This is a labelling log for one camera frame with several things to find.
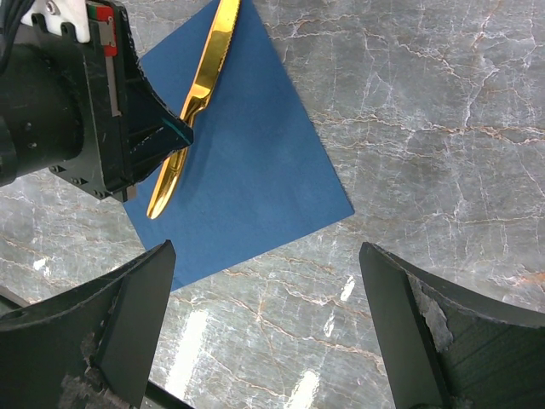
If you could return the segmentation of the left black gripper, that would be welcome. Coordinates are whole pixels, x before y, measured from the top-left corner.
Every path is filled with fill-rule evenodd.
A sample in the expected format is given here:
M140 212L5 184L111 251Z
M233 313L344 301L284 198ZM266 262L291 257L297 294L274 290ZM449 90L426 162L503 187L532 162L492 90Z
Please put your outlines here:
M1 183L47 169L97 199L124 202L170 153L193 143L173 71L137 58L126 8L86 1L90 41L70 23L1 4Z

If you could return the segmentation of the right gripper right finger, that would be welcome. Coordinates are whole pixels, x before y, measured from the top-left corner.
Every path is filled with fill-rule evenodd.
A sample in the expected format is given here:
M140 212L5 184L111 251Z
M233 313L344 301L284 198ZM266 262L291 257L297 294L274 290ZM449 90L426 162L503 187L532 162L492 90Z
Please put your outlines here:
M397 408L542 408L544 315L365 242L359 265Z

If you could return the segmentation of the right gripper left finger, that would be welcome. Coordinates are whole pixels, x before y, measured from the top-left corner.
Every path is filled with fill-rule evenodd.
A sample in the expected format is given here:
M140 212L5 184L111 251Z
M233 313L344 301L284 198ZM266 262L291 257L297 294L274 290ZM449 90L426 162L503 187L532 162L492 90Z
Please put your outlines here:
M176 254L165 241L122 267L1 317L3 408L137 408Z

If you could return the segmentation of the dark blue paper napkin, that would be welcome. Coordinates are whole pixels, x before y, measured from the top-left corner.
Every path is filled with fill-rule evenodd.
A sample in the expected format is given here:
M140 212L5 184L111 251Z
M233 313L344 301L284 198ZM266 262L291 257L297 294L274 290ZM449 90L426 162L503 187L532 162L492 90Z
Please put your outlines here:
M146 216L156 176L124 208L142 244L170 240L179 289L353 213L255 5L237 24L209 106L194 126L181 181Z

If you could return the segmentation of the gold knife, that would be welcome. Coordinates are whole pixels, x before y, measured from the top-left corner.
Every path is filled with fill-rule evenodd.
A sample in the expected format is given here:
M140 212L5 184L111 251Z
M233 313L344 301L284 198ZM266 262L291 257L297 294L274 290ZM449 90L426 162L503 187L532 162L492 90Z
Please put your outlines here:
M197 71L180 114L180 118L191 127L195 124L197 115L208 107L211 100L230 47L240 3L239 0L219 1ZM173 198L187 156L188 149L184 148L164 160L147 207L148 218L158 218Z

